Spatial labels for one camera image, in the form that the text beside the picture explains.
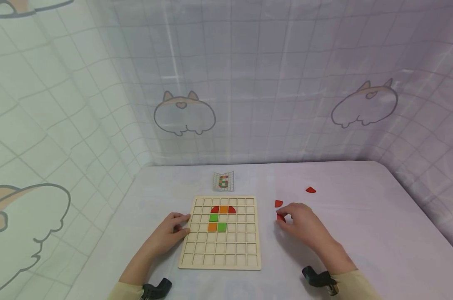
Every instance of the green square piece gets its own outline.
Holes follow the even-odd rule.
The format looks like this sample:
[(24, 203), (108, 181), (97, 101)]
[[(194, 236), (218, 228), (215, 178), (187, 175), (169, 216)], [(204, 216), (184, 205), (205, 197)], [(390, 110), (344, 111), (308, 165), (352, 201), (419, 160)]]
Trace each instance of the green square piece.
[(217, 221), (218, 221), (218, 214), (211, 214), (210, 222), (217, 222)]
[(218, 223), (218, 231), (226, 231), (226, 223)]

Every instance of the white tablecloth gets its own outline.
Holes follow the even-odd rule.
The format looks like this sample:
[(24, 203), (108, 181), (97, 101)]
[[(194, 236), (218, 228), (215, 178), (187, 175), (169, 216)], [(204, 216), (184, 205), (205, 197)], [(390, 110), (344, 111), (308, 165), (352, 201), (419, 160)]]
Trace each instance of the white tablecloth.
[[(227, 171), (235, 171), (235, 191), (214, 192), (213, 173)], [(453, 248), (389, 171), (321, 162), (143, 168), (67, 300), (104, 300), (167, 213), (188, 213), (194, 196), (214, 194), (257, 196), (262, 270), (178, 269), (177, 247), (150, 279), (173, 282), (169, 300), (327, 299), (301, 275), (307, 265), (322, 271), (318, 258), (274, 225), (276, 199), (308, 204), (384, 299), (453, 299)]]

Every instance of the beige sleeve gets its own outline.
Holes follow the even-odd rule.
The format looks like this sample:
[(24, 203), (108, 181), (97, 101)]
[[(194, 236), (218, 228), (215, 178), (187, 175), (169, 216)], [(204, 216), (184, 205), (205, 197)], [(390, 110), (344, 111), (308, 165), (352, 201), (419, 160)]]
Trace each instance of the beige sleeve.
[(381, 300), (374, 287), (359, 270), (332, 275), (337, 283), (338, 294), (332, 300)]
[(131, 285), (118, 282), (108, 296), (108, 300), (139, 300), (143, 296), (141, 285)]

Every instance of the red quarter circle piece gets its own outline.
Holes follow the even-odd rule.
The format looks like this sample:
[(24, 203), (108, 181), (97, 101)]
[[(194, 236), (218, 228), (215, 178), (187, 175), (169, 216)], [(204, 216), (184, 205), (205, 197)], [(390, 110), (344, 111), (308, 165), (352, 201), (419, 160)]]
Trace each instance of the red quarter circle piece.
[(286, 223), (286, 219), (285, 219), (285, 217), (283, 217), (282, 215), (276, 214), (276, 219), (277, 219), (277, 220), (280, 220), (280, 221), (283, 221), (283, 222)]

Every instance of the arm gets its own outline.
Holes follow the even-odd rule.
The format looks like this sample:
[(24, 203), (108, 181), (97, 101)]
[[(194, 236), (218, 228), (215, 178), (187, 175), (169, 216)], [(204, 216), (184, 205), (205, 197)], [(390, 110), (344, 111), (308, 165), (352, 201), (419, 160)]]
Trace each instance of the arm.
[(108, 300), (139, 300), (153, 261), (166, 253), (190, 232), (182, 228), (190, 215), (172, 212), (161, 222), (131, 259)]
[(310, 247), (337, 282), (339, 293), (332, 299), (381, 299), (368, 280), (358, 271), (343, 246), (334, 240), (311, 208), (302, 203), (290, 203), (280, 208), (277, 213), (283, 216), (291, 215), (292, 224), (280, 220), (277, 220), (276, 224)]

